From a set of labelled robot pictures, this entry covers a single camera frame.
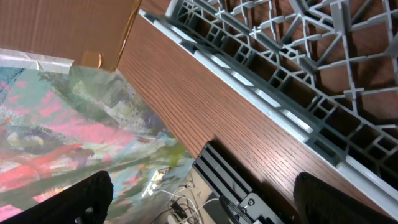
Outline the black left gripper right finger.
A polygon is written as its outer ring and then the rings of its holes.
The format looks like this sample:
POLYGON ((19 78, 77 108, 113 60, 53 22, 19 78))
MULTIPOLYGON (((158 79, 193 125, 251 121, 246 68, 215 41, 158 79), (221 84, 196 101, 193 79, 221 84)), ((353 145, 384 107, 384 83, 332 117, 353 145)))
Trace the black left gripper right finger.
POLYGON ((306 224, 397 224, 307 172, 295 179, 294 202, 306 224))

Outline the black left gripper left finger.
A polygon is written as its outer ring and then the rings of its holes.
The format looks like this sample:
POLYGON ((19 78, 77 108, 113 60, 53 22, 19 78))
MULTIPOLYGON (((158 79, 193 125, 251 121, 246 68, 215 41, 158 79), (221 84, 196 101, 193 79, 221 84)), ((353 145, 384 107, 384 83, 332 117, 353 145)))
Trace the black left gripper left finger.
POLYGON ((102 170, 2 224, 103 224, 113 200, 113 184, 102 170))

